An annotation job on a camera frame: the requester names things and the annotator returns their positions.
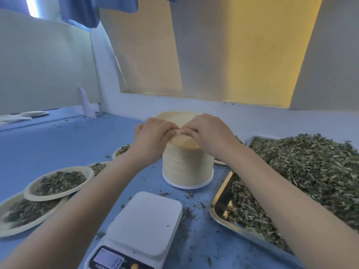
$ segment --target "blue curtain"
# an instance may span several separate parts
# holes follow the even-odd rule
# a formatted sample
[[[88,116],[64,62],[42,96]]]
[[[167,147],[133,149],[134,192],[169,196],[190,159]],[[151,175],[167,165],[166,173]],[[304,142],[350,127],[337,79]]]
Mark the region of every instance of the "blue curtain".
[[[0,0],[0,9],[13,10],[30,15],[26,0]]]
[[[59,0],[60,14],[64,22],[82,27],[96,28],[99,24],[99,8],[127,13],[138,11],[138,0]]]

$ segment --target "person's left arm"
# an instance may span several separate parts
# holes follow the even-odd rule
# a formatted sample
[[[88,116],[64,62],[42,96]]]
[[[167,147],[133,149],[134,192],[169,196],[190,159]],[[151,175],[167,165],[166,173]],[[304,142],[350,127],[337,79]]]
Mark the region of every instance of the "person's left arm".
[[[149,118],[135,129],[135,142],[38,227],[0,264],[1,269],[78,268],[112,206],[132,178],[155,163],[175,124]]]

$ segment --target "blue tabletop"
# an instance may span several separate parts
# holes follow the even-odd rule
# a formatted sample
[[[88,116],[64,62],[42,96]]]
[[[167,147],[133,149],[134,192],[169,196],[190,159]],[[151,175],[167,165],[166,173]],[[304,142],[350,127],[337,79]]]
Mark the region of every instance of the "blue tabletop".
[[[51,120],[47,117],[44,123],[6,131],[0,128],[0,201],[24,190],[31,181],[47,172],[109,161],[111,159],[106,155],[112,157],[117,148],[133,142],[134,127],[141,121],[109,114],[97,115],[97,119],[75,116],[59,120],[56,116]],[[164,268],[209,268],[208,257],[212,260],[212,268],[289,268],[256,245],[220,226],[209,214],[209,204],[228,172],[228,167],[215,164],[213,181],[204,188],[191,190],[194,196],[187,199],[187,191],[164,181],[162,160],[159,160],[135,176],[100,230],[106,231],[121,211],[121,204],[126,204],[128,198],[137,192],[167,192],[168,198],[191,207],[196,217],[186,219],[186,230],[177,231]],[[33,230],[1,238],[0,261]],[[97,242],[95,239],[92,241],[83,260]]]

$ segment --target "fluorescent light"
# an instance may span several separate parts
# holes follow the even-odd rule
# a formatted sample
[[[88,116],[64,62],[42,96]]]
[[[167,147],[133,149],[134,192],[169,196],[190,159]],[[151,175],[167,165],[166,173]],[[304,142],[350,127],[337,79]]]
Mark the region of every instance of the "fluorescent light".
[[[27,7],[31,16],[39,18],[39,11],[37,9],[36,0],[26,0]]]

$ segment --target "metal tray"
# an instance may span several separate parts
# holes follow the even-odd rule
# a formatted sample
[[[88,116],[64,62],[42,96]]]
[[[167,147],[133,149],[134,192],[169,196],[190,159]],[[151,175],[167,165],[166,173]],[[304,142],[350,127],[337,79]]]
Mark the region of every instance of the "metal tray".
[[[251,137],[246,143],[246,146],[251,147],[252,144],[258,139],[274,139],[274,138],[266,138],[261,136],[253,136]],[[292,268],[304,268],[301,262],[292,254],[285,252],[282,249],[277,248],[276,246],[268,243],[267,241],[263,240],[252,233],[246,231],[243,227],[227,222],[226,220],[222,219],[220,216],[223,216],[226,213],[226,208],[231,200],[231,193],[230,193],[230,185],[232,181],[235,179],[236,175],[233,175],[234,172],[229,172],[226,179],[223,181],[223,184],[219,188],[217,194],[213,198],[210,206],[210,213],[214,220],[216,220],[221,225],[229,228],[230,230],[234,231],[241,237],[255,243],[260,248],[265,250],[266,252],[272,254],[276,259],[280,260],[281,262],[285,263],[286,265],[291,266]]]

